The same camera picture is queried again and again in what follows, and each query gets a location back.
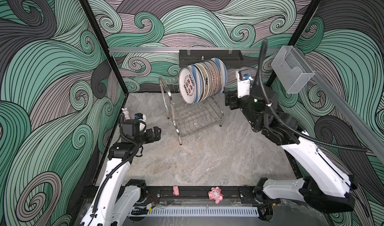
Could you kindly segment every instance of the clear plastic box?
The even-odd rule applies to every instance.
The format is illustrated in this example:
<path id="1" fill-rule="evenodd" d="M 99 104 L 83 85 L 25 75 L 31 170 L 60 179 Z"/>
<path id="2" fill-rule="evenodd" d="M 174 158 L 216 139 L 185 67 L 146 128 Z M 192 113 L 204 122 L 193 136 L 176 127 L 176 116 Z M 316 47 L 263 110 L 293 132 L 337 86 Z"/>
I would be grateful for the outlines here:
<path id="1" fill-rule="evenodd" d="M 314 75 L 310 62 L 294 46 L 282 46 L 272 68 L 288 94 L 299 93 Z"/>

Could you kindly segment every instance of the red wire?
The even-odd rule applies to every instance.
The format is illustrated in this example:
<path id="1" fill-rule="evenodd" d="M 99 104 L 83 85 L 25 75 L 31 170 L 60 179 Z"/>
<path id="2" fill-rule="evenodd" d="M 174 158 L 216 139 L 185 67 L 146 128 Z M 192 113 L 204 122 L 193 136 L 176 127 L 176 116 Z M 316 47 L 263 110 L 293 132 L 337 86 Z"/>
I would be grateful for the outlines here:
<path id="1" fill-rule="evenodd" d="M 155 197 L 153 195 L 148 195 L 148 196 L 152 196 L 152 198 L 155 200 L 155 204 L 157 203 L 157 200 L 155 199 Z"/>

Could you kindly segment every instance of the wall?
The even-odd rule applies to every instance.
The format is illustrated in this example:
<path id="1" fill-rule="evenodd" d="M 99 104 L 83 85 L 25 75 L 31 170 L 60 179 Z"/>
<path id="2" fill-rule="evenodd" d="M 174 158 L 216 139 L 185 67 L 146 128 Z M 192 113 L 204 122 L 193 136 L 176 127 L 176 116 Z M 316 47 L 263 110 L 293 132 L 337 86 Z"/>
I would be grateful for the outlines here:
<path id="1" fill-rule="evenodd" d="M 322 0 L 297 43 L 317 70 L 381 139 L 384 139 L 383 16 L 384 0 Z M 273 89 L 279 92 L 281 108 L 298 118 L 311 136 L 328 142 L 365 146 L 343 112 L 333 106 L 314 81 L 299 94 L 286 94 L 278 80 Z M 381 226 L 384 222 L 383 164 L 371 151 L 333 148 L 323 151 L 344 172 L 356 175 L 360 183 L 355 192 L 360 199 L 356 201 L 355 210 L 331 214 L 334 223 Z"/>
<path id="2" fill-rule="evenodd" d="M 68 225 L 124 99 L 78 0 L 0 0 L 1 225 Z"/>
<path id="3" fill-rule="evenodd" d="M 260 47 L 264 38 L 280 47 L 288 44 L 311 0 L 88 1 L 110 47 Z M 170 79 L 180 71 L 178 54 L 114 56 L 131 91 L 159 91 L 159 76 Z M 258 55 L 244 56 L 243 65 L 254 68 Z M 273 58 L 263 65 L 266 80 Z M 228 83 L 235 86 L 234 70 Z"/>

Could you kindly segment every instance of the dish rack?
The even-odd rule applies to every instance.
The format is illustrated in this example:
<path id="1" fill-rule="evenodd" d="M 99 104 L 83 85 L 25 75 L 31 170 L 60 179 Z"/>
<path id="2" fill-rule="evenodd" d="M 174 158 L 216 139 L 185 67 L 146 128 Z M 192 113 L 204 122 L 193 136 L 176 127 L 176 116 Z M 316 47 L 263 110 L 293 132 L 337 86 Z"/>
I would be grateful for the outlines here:
<path id="1" fill-rule="evenodd" d="M 172 116 L 173 125 L 179 136 L 179 144 L 182 145 L 182 138 L 197 132 L 203 128 L 220 123 L 224 117 L 224 112 L 220 108 L 217 100 L 213 97 L 202 100 L 196 104 L 186 104 L 178 91 L 178 77 L 164 80 L 159 77 L 161 94 L 163 95 L 164 106 L 166 107 L 167 118 Z"/>

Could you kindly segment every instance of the pink pig toy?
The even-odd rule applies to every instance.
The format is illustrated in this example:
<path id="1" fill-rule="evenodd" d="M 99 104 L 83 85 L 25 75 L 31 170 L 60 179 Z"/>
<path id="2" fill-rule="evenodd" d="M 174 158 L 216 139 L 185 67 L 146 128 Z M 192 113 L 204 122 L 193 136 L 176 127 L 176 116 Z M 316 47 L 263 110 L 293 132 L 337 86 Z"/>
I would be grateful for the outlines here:
<path id="1" fill-rule="evenodd" d="M 212 187 L 212 191 L 208 192 L 208 196 L 210 200 L 215 200 L 215 204 L 218 204 L 221 200 L 223 200 L 223 195 L 221 194 L 221 189 L 219 187 Z"/>
<path id="2" fill-rule="evenodd" d="M 179 187 L 178 186 L 173 186 L 173 195 L 176 195 L 176 196 L 179 195 Z"/>

